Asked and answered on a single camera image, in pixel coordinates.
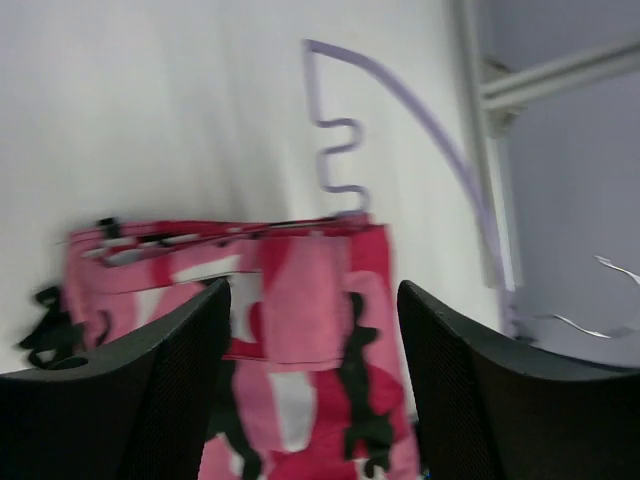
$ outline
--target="red and pink fabric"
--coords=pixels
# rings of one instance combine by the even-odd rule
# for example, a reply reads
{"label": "red and pink fabric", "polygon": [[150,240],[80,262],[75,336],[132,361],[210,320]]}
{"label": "red and pink fabric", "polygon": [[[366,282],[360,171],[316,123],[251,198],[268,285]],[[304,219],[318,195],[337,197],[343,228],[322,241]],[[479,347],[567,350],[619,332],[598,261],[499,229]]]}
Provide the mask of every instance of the red and pink fabric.
{"label": "red and pink fabric", "polygon": [[65,298],[89,347],[216,278],[231,285],[232,340],[201,480],[418,477],[384,226],[150,222],[119,235],[71,236]]}

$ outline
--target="bag strap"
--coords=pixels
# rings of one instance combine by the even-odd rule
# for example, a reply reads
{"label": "bag strap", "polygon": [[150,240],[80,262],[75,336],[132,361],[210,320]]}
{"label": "bag strap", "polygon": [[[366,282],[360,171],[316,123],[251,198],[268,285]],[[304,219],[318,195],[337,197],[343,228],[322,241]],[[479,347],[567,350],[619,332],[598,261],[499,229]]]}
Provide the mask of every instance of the bag strap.
{"label": "bag strap", "polygon": [[[42,290],[34,299],[47,311],[18,346],[30,350],[27,360],[31,365],[47,369],[73,356],[78,349],[84,348],[84,326],[74,324],[69,312],[62,311],[60,287],[53,286]],[[40,356],[43,352],[53,352],[53,356],[44,360]]]}

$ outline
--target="gray background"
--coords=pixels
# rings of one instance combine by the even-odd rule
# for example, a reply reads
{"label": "gray background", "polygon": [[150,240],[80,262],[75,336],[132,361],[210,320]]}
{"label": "gray background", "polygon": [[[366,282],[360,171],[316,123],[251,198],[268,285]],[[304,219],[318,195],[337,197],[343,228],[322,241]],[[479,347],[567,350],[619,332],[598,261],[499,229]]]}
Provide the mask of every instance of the gray background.
{"label": "gray background", "polygon": [[[488,0],[493,50],[514,70],[640,33],[638,0]],[[555,312],[592,329],[640,323],[640,73],[529,105],[508,135],[523,314]],[[640,334],[598,340],[551,320],[540,346],[640,365]]]}

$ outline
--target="metal frame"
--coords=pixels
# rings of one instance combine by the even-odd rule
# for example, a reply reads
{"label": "metal frame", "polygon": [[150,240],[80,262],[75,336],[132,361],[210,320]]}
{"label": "metal frame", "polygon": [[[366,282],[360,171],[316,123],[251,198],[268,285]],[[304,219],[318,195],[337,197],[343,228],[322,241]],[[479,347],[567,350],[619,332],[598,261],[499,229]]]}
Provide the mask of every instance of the metal frame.
{"label": "metal frame", "polygon": [[480,181],[485,194],[491,199],[490,205],[498,221],[505,278],[507,288],[511,289],[521,286],[523,280],[516,222],[510,207],[508,159],[500,152],[500,140],[492,138],[495,130],[492,129],[491,115],[505,108],[523,108],[532,100],[640,70],[640,36],[485,81],[482,77],[483,55],[490,52],[483,51],[484,46],[481,46],[479,3],[478,0],[454,0],[453,23],[471,119],[470,155],[475,160]]}

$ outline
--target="metal bar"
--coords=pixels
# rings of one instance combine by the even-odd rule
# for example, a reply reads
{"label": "metal bar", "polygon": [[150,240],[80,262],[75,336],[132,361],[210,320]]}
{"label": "metal bar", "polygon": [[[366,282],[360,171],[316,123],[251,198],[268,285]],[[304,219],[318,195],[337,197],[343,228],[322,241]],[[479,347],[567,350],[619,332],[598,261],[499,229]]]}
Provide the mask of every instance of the metal bar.
{"label": "metal bar", "polygon": [[481,91],[487,111],[523,105],[640,69],[640,37],[581,52],[486,83]]}
{"label": "metal bar", "polygon": [[[489,135],[488,118],[483,111],[481,85],[483,81],[483,62],[480,49],[477,0],[456,0],[451,2],[454,39],[459,51],[459,65],[465,96],[464,107],[468,122],[468,152],[476,166],[481,187],[489,202],[489,208],[498,220],[500,246],[503,257],[504,276],[507,284],[513,285],[513,266],[509,249],[505,196],[502,192],[499,174],[499,158],[494,139]],[[484,249],[484,274],[487,286],[495,287],[495,269],[493,258],[488,249]]]}

